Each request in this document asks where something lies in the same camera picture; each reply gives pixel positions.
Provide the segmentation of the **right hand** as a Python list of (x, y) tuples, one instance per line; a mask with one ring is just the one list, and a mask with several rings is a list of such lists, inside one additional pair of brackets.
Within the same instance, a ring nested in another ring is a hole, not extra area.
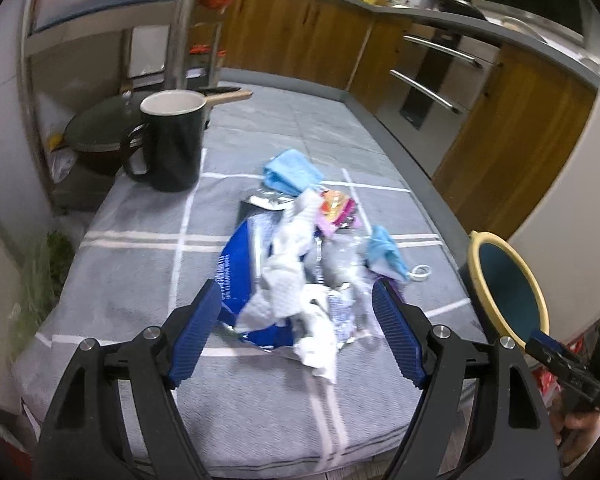
[(567, 413), (562, 407), (562, 397), (555, 396), (550, 406), (550, 426), (560, 448), (560, 463), (568, 467), (585, 456), (600, 436), (600, 410)]

